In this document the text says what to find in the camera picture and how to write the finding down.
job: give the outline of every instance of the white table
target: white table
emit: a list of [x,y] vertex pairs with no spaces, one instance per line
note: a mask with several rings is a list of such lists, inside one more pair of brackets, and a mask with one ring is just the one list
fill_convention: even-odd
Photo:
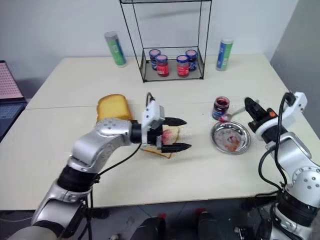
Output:
[[[144,105],[140,104],[139,99],[141,98],[141,102],[144,102],[144,94],[147,91],[146,86],[148,86],[149,90],[152,88],[152,93],[157,98],[157,101],[164,106],[165,114],[168,117],[182,118],[188,122],[182,128],[180,141],[192,144],[192,147],[177,153],[172,159],[139,151],[132,159],[105,174],[101,178],[101,182],[94,186],[95,205],[97,207],[107,207],[238,198],[272,190],[273,188],[264,183],[258,176],[258,162],[265,151],[263,142],[257,141],[254,135],[251,134],[252,143],[248,152],[238,156],[231,156],[215,149],[210,139],[210,130],[216,121],[211,117],[213,103],[209,98],[214,99],[217,95],[226,95],[230,98],[233,107],[237,109],[243,106],[243,98],[248,95],[260,99],[264,108],[272,107],[275,110],[278,109],[281,96],[286,91],[283,83],[268,62],[263,61],[263,57],[236,57],[239,61],[238,64],[243,66],[249,64],[242,63],[242,61],[250,58],[257,61],[261,60],[261,66],[256,64],[256,68],[259,68],[261,72],[260,78],[258,73],[253,74],[255,76],[253,79],[249,77],[249,73],[234,69],[238,73],[234,72],[232,74],[233,78],[230,79],[224,77],[224,74],[231,74],[228,71],[223,73],[216,71],[211,73],[209,71],[209,75],[216,75],[216,78],[219,75],[221,80],[224,80],[218,81],[218,83],[213,78],[198,81],[153,82],[141,85],[137,82],[136,84],[140,87],[136,86],[136,89],[142,96],[132,95],[133,98],[130,97],[131,91],[127,88],[132,89],[134,84],[124,87],[123,89],[126,92],[122,93],[126,95],[131,103],[132,114],[137,120],[140,120],[141,112],[144,109]],[[46,82],[37,93],[29,109],[21,114],[1,142],[0,192],[2,194],[0,210],[35,209],[48,191],[52,181],[59,176],[66,165],[76,139],[89,132],[94,126],[96,104],[91,99],[95,95],[91,91],[88,91],[87,95],[83,95],[83,98],[81,98],[78,97],[78,94],[81,91],[84,93],[86,90],[81,87],[74,87],[74,92],[78,92],[78,94],[74,92],[71,94],[77,101],[81,101],[79,107],[72,106],[76,100],[72,97],[68,98],[64,93],[56,96],[58,103],[51,100],[50,97],[48,99],[44,98],[44,96],[41,97],[43,91],[46,91],[49,96],[52,94],[46,89],[49,89],[50,85],[57,88],[58,84],[55,81],[61,81],[64,76],[63,72],[69,76],[69,78],[63,78],[65,81],[75,79],[73,75],[78,75],[76,69],[81,71],[80,65],[88,66],[91,61],[94,63],[96,61],[105,62],[106,59],[68,58],[64,60],[62,65],[58,66],[53,75],[49,77],[49,82]],[[96,71],[96,75],[102,75],[102,73],[98,73],[100,72],[98,68]],[[86,76],[78,79],[83,84],[83,88],[86,86],[85,79],[87,79]],[[233,82],[237,86],[236,91],[232,88],[227,88]],[[93,81],[92,83],[96,87],[96,91],[102,94],[101,86],[98,87],[99,84],[103,85],[105,83],[101,81],[99,83]],[[190,99],[194,102],[188,102],[187,99],[183,99],[179,91],[174,96],[169,95],[168,92],[170,90],[167,92],[160,91],[159,89],[161,88],[163,91],[167,89],[165,88],[166,84],[172,86],[172,88],[169,88],[170,90],[179,88],[179,91],[190,91]],[[201,92],[198,92],[201,90],[198,84],[211,88],[209,90],[203,88]],[[67,86],[71,90],[71,84],[66,84]],[[248,86],[250,86],[251,92],[254,94],[250,94],[247,89]],[[258,86],[259,89],[262,89],[259,94],[257,94]],[[91,85],[87,85],[86,89],[90,90],[91,88],[92,90],[95,89]],[[106,94],[114,93],[110,89],[106,92]],[[251,121],[247,113],[235,116],[234,120],[245,126]],[[300,137],[312,152],[315,162],[319,164],[319,139],[302,115],[299,116],[296,124],[290,128],[290,131],[295,132]],[[132,153],[136,147],[137,145],[119,148],[111,156],[105,167],[122,160]],[[281,179],[270,157],[265,161],[263,172],[266,177],[274,181]]]

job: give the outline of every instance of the floor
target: floor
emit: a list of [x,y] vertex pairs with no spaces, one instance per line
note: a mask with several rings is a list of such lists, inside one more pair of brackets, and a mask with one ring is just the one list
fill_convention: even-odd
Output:
[[[147,218],[165,214],[168,240],[197,240],[195,215],[199,211],[208,211],[214,215],[218,224],[220,239],[239,240],[234,233],[234,226],[254,226],[259,223],[256,211],[242,209],[245,199],[221,199],[192,202],[161,203],[139,206],[109,208],[107,219],[93,219],[92,232],[94,240],[107,240],[113,234],[120,234],[121,240],[130,240],[131,236]],[[31,217],[32,211],[14,211],[0,213],[1,219],[21,220]],[[30,219],[20,222],[5,222],[0,219],[0,240],[6,240],[17,230],[30,225]],[[320,220],[315,221],[315,230],[319,229]],[[71,240],[77,240],[86,221],[83,220]],[[319,239],[315,233],[312,239]]]

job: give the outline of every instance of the metal plate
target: metal plate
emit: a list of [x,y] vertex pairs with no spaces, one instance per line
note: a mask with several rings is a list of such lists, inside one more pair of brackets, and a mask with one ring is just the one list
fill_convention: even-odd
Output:
[[235,121],[218,122],[211,130],[211,139],[217,149],[231,155],[243,154],[251,142],[248,130]]

